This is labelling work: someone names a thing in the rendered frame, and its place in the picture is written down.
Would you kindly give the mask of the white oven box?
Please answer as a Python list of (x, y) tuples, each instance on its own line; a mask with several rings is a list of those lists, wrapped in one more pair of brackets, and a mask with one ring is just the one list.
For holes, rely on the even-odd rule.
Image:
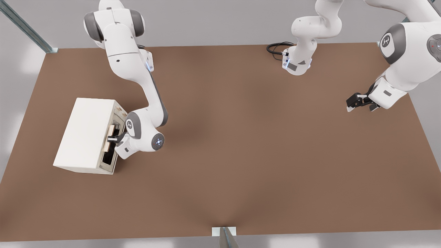
[(114, 114), (125, 127), (127, 112), (117, 101), (77, 98), (53, 165), (76, 173), (110, 175), (98, 168), (98, 157)]

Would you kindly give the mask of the oven door with pale handle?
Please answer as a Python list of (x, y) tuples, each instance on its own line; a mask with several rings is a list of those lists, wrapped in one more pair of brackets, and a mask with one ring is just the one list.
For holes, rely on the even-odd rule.
[(123, 133), (124, 123), (117, 115), (110, 118), (108, 129), (104, 135), (104, 144), (98, 157), (98, 168), (104, 170), (105, 173), (113, 174), (116, 164), (117, 155), (115, 153), (116, 143), (107, 141), (109, 136), (118, 136)]

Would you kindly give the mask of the silver frame post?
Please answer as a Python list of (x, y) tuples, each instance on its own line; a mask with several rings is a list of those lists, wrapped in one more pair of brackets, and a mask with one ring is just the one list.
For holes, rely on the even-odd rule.
[(427, 0), (427, 1), (430, 3), (430, 5), (436, 11), (436, 13), (441, 17), (441, 12), (437, 9), (437, 7), (434, 4), (435, 0)]
[(8, 3), (0, 0), (0, 12), (13, 22), (25, 35), (27, 35), (45, 53), (57, 53), (58, 48), (48, 44)]
[(219, 236), (218, 248), (239, 248), (235, 240), (236, 227), (212, 227), (212, 236)]

